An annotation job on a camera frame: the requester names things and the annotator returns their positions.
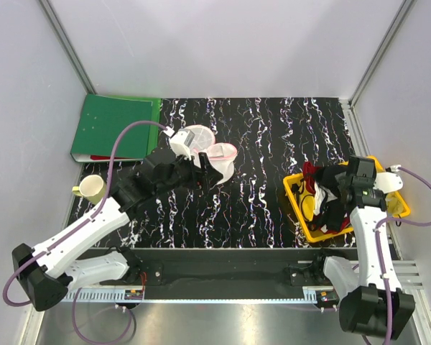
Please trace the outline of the white pink mesh laundry bag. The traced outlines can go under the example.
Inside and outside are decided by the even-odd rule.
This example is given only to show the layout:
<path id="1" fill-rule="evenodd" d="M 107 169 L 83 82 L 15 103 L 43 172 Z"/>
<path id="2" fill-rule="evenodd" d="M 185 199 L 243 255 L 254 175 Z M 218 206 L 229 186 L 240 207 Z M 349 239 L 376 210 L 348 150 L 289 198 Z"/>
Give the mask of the white pink mesh laundry bag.
<path id="1" fill-rule="evenodd" d="M 194 165 L 200 168 L 198 153 L 205 152 L 209 163 L 223 174 L 223 179 L 217 185 L 230 180 L 234 174 L 234 160 L 237 157 L 238 150 L 229 143 L 216 143 L 214 133 L 206 126 L 191 125 L 185 128 L 191 129 L 195 133 L 195 138 L 190 145 L 190 160 L 193 161 Z"/>

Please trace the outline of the black bra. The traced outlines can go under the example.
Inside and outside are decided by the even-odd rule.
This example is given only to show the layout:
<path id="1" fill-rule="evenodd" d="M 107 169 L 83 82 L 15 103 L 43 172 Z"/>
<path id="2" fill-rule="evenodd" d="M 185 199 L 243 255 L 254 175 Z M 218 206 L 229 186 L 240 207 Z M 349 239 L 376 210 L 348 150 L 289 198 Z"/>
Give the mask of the black bra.
<path id="1" fill-rule="evenodd" d="M 347 165 L 330 165 L 322 167 L 315 176 L 315 188 L 328 188 L 328 181 L 331 174 L 346 173 Z M 334 201 L 328 201 L 322 212 L 309 222 L 311 231 L 321 230 L 323 233 L 338 234 L 349 225 L 349 217 L 345 206 L 337 197 Z"/>

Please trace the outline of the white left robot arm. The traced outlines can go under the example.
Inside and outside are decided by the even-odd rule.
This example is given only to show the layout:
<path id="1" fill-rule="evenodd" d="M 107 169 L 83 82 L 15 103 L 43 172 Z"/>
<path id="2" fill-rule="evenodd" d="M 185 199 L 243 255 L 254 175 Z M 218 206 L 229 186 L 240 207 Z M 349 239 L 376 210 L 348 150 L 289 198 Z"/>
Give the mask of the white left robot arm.
<path id="1" fill-rule="evenodd" d="M 100 239 L 135 219 L 143 205 L 176 188 L 209 190 L 226 182 L 233 164 L 210 159 L 208 153 L 186 158 L 171 149 L 156 149 L 136 173 L 117 182 L 98 203 L 59 234 L 34 247 L 20 244 L 12 253 L 16 280 L 36 311 L 57 305 L 71 290 L 116 280 L 134 285 L 141 280 L 142 261 L 130 249 L 80 259 Z"/>

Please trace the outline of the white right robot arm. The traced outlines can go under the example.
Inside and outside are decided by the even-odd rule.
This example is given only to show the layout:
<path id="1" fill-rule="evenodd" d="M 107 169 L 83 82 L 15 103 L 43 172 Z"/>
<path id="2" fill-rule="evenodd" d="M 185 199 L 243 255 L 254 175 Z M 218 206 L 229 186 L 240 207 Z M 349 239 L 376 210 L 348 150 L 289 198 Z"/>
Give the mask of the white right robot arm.
<path id="1" fill-rule="evenodd" d="M 394 270 L 386 235 L 386 195 L 400 190 L 403 181 L 398 173 L 378 172 L 375 160 L 357 156 L 350 157 L 337 181 L 356 235 L 358 269 L 332 255 L 312 266 L 312 276 L 318 284 L 335 288 L 343 331 L 389 344 L 399 338 L 415 309 L 413 296 L 403 292 Z"/>

